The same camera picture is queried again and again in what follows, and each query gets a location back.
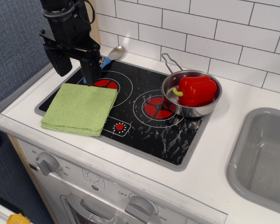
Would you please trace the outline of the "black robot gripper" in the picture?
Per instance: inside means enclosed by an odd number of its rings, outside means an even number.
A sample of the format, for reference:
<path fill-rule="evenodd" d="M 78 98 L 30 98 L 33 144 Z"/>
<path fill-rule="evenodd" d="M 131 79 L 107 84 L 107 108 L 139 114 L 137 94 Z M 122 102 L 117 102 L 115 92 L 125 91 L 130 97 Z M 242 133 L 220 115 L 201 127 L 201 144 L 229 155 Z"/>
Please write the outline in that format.
<path fill-rule="evenodd" d="M 90 22 L 87 9 L 43 9 L 50 29 L 42 29 L 44 50 L 56 72 L 67 75 L 72 69 L 70 58 L 80 61 L 81 72 L 87 86 L 101 78 L 100 45 L 90 37 L 91 24 L 95 21 L 95 11 Z M 83 57 L 84 52 L 98 51 L 96 57 Z"/>

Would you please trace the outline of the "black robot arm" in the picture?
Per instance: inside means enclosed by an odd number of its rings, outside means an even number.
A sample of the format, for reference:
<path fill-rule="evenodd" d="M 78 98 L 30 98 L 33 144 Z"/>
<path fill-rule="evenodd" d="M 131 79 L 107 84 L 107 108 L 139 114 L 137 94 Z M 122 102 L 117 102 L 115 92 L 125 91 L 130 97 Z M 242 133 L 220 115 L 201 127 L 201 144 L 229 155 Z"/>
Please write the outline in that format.
<path fill-rule="evenodd" d="M 40 31 L 44 39 L 44 50 L 60 76 L 71 69 L 71 59 L 80 62 L 81 73 L 88 86 L 101 77 L 100 45 L 91 38 L 91 25 L 95 11 L 89 18 L 86 9 L 88 0 L 43 0 L 42 14 L 50 28 Z"/>

